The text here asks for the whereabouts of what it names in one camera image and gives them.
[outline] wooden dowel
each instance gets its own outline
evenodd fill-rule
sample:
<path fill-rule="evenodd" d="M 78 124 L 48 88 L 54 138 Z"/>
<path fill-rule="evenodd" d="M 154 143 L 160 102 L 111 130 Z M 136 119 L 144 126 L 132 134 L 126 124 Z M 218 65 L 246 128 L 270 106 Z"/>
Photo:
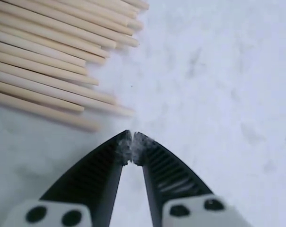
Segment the wooden dowel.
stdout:
<path fill-rule="evenodd" d="M 122 6 L 122 7 L 126 7 L 128 9 L 131 9 L 131 10 L 135 11 L 136 13 L 140 12 L 139 8 L 137 8 L 137 7 L 133 6 L 133 5 L 130 5 L 129 3 L 126 3 L 126 2 L 124 2 L 122 0 L 108 0 L 108 1 L 116 3 L 116 4 L 118 4 L 118 5 Z"/>
<path fill-rule="evenodd" d="M 85 63 L 86 61 L 74 56 L 71 56 L 69 54 L 57 51 L 55 49 L 49 48 L 49 47 L 45 47 L 43 45 L 40 44 L 36 44 L 34 42 L 31 42 L 29 40 L 26 39 L 22 39 L 20 37 L 16 37 L 14 35 L 5 33 L 0 31 L 0 41 L 13 45 L 13 46 L 18 46 L 21 47 L 25 50 L 29 50 L 35 53 L 39 53 L 41 55 L 44 56 L 48 56 L 51 57 L 53 59 L 57 59 L 63 62 L 67 62 L 69 64 L 72 65 L 77 65 L 78 67 L 84 68 L 85 67 Z"/>
<path fill-rule="evenodd" d="M 19 78 L 17 76 L 13 76 L 5 72 L 0 72 L 0 81 L 90 108 L 105 110 L 111 113 L 121 114 L 125 116 L 132 116 L 134 114 L 132 110 L 123 108 L 121 106 L 100 102 L 71 92 L 63 91 L 54 87 L 49 87 L 30 80 Z"/>
<path fill-rule="evenodd" d="M 36 93 L 30 90 L 26 90 L 2 82 L 0 82 L 0 92 L 17 96 L 26 100 L 31 100 L 41 104 L 51 105 L 54 107 L 59 107 L 67 110 L 78 111 L 78 112 L 84 111 L 84 107 L 80 105 L 76 105 L 74 103 L 70 103 L 58 98 L 46 96 L 40 93 Z"/>
<path fill-rule="evenodd" d="M 113 21 L 117 24 L 123 25 L 123 26 L 127 26 L 129 23 L 128 17 L 125 17 L 121 14 L 113 12 L 112 10 L 105 9 L 103 7 L 100 7 L 96 4 L 93 4 L 93 3 L 85 1 L 85 0 L 77 0 L 77 1 L 74 1 L 74 0 L 55 0 L 55 1 L 59 1 L 61 3 L 68 4 L 70 6 L 78 8 L 78 9 L 90 12 L 94 15 L 104 17 L 108 20 L 111 20 L 111 21 Z"/>
<path fill-rule="evenodd" d="M 88 1 L 91 3 L 94 3 L 98 6 L 104 7 L 106 9 L 110 9 L 110 10 L 117 12 L 119 14 L 122 14 L 124 16 L 130 17 L 132 19 L 135 19 L 138 16 L 135 11 L 128 9 L 128 8 L 124 8 L 124 7 L 119 6 L 119 5 L 114 5 L 109 1 L 105 1 L 105 0 L 88 0 Z"/>
<path fill-rule="evenodd" d="M 6 25 L 0 24 L 0 31 L 40 44 L 40 47 L 43 47 L 34 50 L 32 49 L 31 51 L 33 52 L 69 62 L 71 64 L 85 67 L 86 61 L 91 61 L 101 65 L 105 63 L 105 58 Z"/>
<path fill-rule="evenodd" d="M 5 24 L 7 26 L 24 30 L 29 33 L 40 35 L 42 37 L 46 37 L 66 45 L 70 45 L 105 58 L 109 57 L 108 52 L 96 46 L 92 46 L 91 44 L 89 44 L 89 42 L 86 42 L 85 40 L 81 40 L 77 37 L 64 34 L 38 24 L 31 23 L 27 20 L 3 12 L 0 12 L 0 24 Z"/>
<path fill-rule="evenodd" d="M 40 72 L 52 77 L 58 77 L 62 79 L 70 79 L 73 81 L 78 81 L 82 83 L 89 83 L 89 84 L 94 84 L 98 85 L 98 81 L 93 78 L 89 78 L 74 72 L 69 72 L 66 70 L 61 70 L 49 65 L 43 65 L 34 61 L 30 61 L 27 59 L 19 58 L 16 56 L 12 56 L 6 53 L 0 52 L 0 62 L 18 66 L 20 68 L 32 70 L 35 72 Z"/>
<path fill-rule="evenodd" d="M 105 19 L 100 16 L 96 16 L 94 14 L 91 14 L 87 11 L 83 11 L 80 9 L 77 9 L 75 7 L 72 7 L 70 5 L 63 4 L 61 2 L 57 2 L 54 0 L 34 0 L 36 2 L 39 2 L 41 4 L 44 4 L 48 7 L 51 7 L 53 9 L 59 10 L 61 12 L 67 13 L 69 15 L 72 15 L 74 17 L 80 18 L 82 20 L 91 22 L 93 24 L 108 28 L 110 30 L 126 34 L 126 35 L 133 35 L 134 31 L 128 27 L 119 25 L 117 23 L 114 23 L 111 20 Z"/>
<path fill-rule="evenodd" d="M 140 9 L 149 9 L 149 4 L 144 2 L 144 1 L 141 1 L 141 0 L 122 0 L 126 3 L 129 3 L 130 5 L 133 5 L 135 7 L 138 7 Z"/>
<path fill-rule="evenodd" d="M 5 0 L 7 2 L 15 2 L 14 0 Z M 31 2 L 28 0 L 18 0 L 17 1 L 18 5 L 21 7 L 24 7 L 28 10 L 31 10 L 33 12 L 37 12 L 41 15 L 45 15 L 47 17 L 51 17 L 53 19 L 56 19 L 58 21 L 63 22 L 64 24 L 69 24 L 74 27 L 82 28 L 86 31 L 89 31 L 91 33 L 101 35 L 102 37 L 106 37 L 108 39 L 118 41 L 123 44 L 131 45 L 134 47 L 137 47 L 139 45 L 139 42 L 129 36 L 120 34 L 118 32 L 112 31 L 108 28 L 104 28 L 99 25 L 95 25 L 93 23 L 87 22 L 85 20 L 79 19 L 77 17 L 71 16 L 69 14 L 63 13 L 59 10 L 47 7 L 45 5 L 36 3 L 36 2 Z M 110 47 L 110 48 L 115 48 L 116 42 L 113 43 L 114 45 L 103 45 L 104 47 Z"/>
<path fill-rule="evenodd" d="M 0 52 L 10 54 L 19 58 L 35 61 L 41 64 L 53 66 L 62 70 L 67 70 L 74 73 L 87 75 L 87 70 L 83 67 L 73 65 L 55 58 L 50 58 L 35 52 L 27 51 L 1 42 L 0 42 Z"/>
<path fill-rule="evenodd" d="M 135 19 L 130 19 L 128 26 L 136 30 L 142 30 L 144 28 L 144 24 L 141 21 Z"/>
<path fill-rule="evenodd" d="M 27 79 L 27 80 L 31 80 L 31 81 L 34 81 L 40 84 L 45 84 L 51 87 L 56 87 L 64 91 L 69 91 L 69 92 L 72 92 L 72 93 L 75 93 L 81 96 L 93 98 L 93 99 L 96 99 L 96 100 L 99 100 L 105 103 L 116 104 L 116 98 L 111 95 L 97 92 L 87 87 L 81 87 L 76 84 L 68 83 L 63 80 L 48 77 L 40 73 L 25 70 L 25 69 L 15 67 L 12 65 L 8 65 L 2 62 L 0 62 L 0 71 L 15 75 L 15 76 Z"/>
<path fill-rule="evenodd" d="M 45 14 L 46 15 L 51 14 L 52 16 L 55 15 L 55 12 L 52 12 L 51 9 L 47 10 L 48 7 L 46 6 L 27 0 L 18 0 L 18 1 L 4 0 L 4 1 L 7 3 L 0 1 L 0 11 L 2 12 L 6 12 L 16 17 L 20 17 L 43 26 L 53 28 L 57 31 L 77 36 L 81 39 L 87 40 L 92 43 L 96 43 L 104 47 L 115 48 L 115 41 L 113 40 L 68 25 L 64 22 L 60 22 L 50 17 L 43 16 Z"/>
<path fill-rule="evenodd" d="M 98 130 L 100 125 L 96 122 L 88 121 L 71 114 L 62 113 L 57 110 L 53 110 L 48 107 L 44 107 L 38 104 L 30 103 L 18 98 L 7 96 L 0 93 L 0 104 L 13 107 L 19 110 L 27 111 L 36 115 L 47 117 L 53 120 L 57 120 L 63 123 L 71 124 L 87 130 Z"/>

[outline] white surface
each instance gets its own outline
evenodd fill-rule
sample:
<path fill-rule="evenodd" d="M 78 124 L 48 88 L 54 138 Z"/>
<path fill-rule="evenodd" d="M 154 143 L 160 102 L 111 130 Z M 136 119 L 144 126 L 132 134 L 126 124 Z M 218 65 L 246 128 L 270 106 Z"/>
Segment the white surface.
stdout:
<path fill-rule="evenodd" d="M 141 45 L 91 68 L 133 119 L 82 132 L 0 106 L 0 222 L 124 129 L 174 152 L 255 227 L 286 227 L 286 0 L 150 1 Z M 111 226 L 151 226 L 140 168 L 123 170 Z"/>

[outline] white background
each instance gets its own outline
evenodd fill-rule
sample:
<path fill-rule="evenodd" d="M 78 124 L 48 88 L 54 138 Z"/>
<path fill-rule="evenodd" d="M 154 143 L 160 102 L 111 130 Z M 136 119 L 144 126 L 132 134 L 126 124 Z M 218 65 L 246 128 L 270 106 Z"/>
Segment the white background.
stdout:
<path fill-rule="evenodd" d="M 255 227 L 286 227 L 286 0 L 150 0 L 137 49 L 89 65 L 136 110 L 88 133 L 0 106 L 0 223 L 115 134 L 170 149 Z M 111 221 L 150 227 L 142 171 L 124 168 Z"/>

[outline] black dot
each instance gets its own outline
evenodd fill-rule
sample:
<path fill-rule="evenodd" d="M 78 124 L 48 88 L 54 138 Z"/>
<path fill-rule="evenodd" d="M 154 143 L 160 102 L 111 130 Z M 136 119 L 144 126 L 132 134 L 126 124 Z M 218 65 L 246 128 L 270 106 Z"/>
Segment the black dot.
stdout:
<path fill-rule="evenodd" d="M 190 215 L 190 211 L 184 205 L 175 205 L 170 208 L 170 215 L 175 217 L 185 217 Z"/>
<path fill-rule="evenodd" d="M 47 209 L 45 206 L 34 207 L 26 214 L 26 221 L 28 223 L 39 222 L 46 216 L 46 213 Z"/>
<path fill-rule="evenodd" d="M 82 219 L 82 214 L 78 210 L 71 210 L 68 211 L 66 214 L 64 214 L 62 218 L 62 223 L 64 226 L 76 226 L 78 223 L 80 223 Z"/>
<path fill-rule="evenodd" d="M 213 211 L 219 211 L 219 210 L 224 210 L 224 205 L 216 200 L 216 199 L 209 199 L 209 200 L 206 200 L 205 203 L 204 203 L 204 208 L 206 210 L 213 210 Z"/>

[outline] bundle of wooden dowels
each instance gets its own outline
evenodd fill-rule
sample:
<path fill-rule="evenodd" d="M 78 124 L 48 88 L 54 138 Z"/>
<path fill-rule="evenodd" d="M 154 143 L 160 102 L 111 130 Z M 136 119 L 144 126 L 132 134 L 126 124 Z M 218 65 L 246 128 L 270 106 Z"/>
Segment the bundle of wooden dowels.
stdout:
<path fill-rule="evenodd" d="M 0 0 L 0 104 L 88 130 L 99 123 L 57 109 L 132 116 L 82 84 L 99 85 L 87 61 L 103 65 L 109 49 L 139 45 L 131 36 L 148 8 L 141 0 Z"/>

